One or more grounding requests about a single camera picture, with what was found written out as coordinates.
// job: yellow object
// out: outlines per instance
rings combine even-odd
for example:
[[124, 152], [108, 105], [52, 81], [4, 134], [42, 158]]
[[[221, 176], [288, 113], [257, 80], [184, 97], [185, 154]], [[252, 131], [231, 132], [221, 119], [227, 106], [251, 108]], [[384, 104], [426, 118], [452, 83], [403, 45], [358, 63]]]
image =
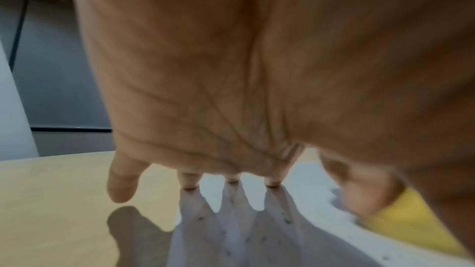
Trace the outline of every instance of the yellow object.
[[467, 256], [457, 240], [442, 225], [422, 197], [406, 189], [388, 208], [360, 220], [363, 227], [378, 234], [420, 247]]

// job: speckled white surface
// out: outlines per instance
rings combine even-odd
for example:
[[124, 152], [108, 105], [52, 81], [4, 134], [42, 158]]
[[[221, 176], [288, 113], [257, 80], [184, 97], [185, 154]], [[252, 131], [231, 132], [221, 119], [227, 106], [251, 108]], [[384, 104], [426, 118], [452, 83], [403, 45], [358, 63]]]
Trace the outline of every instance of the speckled white surface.
[[283, 187], [204, 176], [181, 192], [167, 266], [473, 266], [360, 228], [332, 204], [337, 187], [318, 163], [297, 163]]

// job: yellow table surface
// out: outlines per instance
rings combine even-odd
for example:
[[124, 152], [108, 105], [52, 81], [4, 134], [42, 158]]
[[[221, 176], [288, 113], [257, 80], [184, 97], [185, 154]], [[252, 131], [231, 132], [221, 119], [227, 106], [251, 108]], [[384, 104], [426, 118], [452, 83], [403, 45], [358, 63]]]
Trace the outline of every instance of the yellow table surface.
[[242, 193], [239, 186], [227, 203], [235, 188], [205, 176], [200, 191], [182, 203], [193, 212], [185, 214], [176, 173], [161, 166], [144, 173], [130, 202], [112, 203], [105, 192], [112, 156], [1, 162], [0, 266], [471, 266], [355, 225], [331, 204], [336, 187], [311, 149], [292, 168], [281, 196], [262, 179], [243, 175]]

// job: hand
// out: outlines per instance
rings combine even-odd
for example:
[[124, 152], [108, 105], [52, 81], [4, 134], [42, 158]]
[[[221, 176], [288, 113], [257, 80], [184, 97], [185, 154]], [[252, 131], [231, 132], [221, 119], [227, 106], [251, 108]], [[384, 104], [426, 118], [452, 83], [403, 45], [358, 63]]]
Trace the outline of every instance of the hand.
[[341, 182], [354, 211], [387, 205], [403, 181], [475, 249], [474, 7], [77, 0], [117, 146], [112, 199], [130, 199], [150, 163], [185, 184], [202, 173], [282, 179], [312, 145], [371, 179], [356, 198], [354, 178]]

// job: table surface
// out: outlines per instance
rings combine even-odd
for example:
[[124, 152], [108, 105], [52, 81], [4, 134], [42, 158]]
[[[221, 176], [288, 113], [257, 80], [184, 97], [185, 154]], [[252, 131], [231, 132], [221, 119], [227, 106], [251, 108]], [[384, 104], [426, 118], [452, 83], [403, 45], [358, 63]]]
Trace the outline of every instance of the table surface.
[[311, 149], [279, 189], [206, 175], [186, 192], [152, 166], [126, 204], [105, 193], [112, 156], [0, 163], [0, 266], [473, 266], [359, 227]]

